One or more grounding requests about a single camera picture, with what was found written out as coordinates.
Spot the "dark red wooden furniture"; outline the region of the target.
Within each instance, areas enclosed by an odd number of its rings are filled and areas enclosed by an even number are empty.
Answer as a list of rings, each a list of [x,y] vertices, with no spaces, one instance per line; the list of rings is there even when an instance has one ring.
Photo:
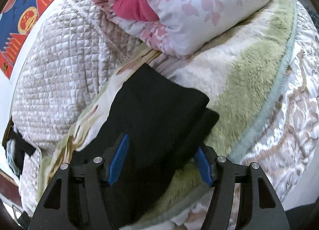
[[[5,172],[1,171],[1,195],[13,204],[21,207],[21,196],[18,191],[18,186],[14,183],[13,179]]]

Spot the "black pants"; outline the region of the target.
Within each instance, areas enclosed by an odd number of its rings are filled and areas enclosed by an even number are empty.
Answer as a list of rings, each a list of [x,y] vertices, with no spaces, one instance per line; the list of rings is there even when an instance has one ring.
[[[142,65],[123,84],[98,135],[71,162],[81,165],[129,138],[121,174],[103,191],[116,227],[135,223],[164,194],[176,170],[194,157],[219,120],[208,97]]]

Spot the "red blue wall poster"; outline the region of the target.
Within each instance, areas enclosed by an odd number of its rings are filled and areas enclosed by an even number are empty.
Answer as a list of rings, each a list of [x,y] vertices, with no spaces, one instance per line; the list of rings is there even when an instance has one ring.
[[[31,29],[54,0],[8,0],[1,10],[1,71],[10,79]]]

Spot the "pink floral folded quilt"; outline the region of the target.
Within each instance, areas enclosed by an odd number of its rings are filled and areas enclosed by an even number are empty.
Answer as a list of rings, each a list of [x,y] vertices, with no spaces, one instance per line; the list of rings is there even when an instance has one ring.
[[[152,49],[188,58],[270,0],[92,0],[106,18]]]

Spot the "beige patterned bed sheet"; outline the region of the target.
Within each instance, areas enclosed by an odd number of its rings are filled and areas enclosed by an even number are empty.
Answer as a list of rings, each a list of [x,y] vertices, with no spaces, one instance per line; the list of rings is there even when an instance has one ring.
[[[293,24],[274,19],[288,31],[273,86],[227,157],[259,163],[284,200],[311,163],[318,146],[318,31],[303,5],[291,0]]]

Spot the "quilted grey floral bedspread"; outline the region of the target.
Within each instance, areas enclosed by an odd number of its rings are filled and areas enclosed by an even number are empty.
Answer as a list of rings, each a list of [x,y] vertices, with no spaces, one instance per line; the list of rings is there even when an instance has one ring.
[[[78,118],[140,44],[91,0],[57,0],[49,8],[31,43],[11,109],[17,130],[35,148],[25,156],[20,177],[28,215],[59,163],[85,147]]]

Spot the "floral fleece blanket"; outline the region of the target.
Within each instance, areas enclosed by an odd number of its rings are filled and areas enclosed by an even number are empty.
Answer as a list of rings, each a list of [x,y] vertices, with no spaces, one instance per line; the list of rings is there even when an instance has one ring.
[[[167,79],[209,97],[208,108],[220,119],[206,145],[240,163],[269,122],[282,95],[282,84],[295,43],[296,0],[270,0],[251,17],[205,44],[187,60],[161,54],[142,44],[116,68],[93,103],[40,164],[42,195],[62,162],[88,146],[106,120],[123,83],[146,63]]]

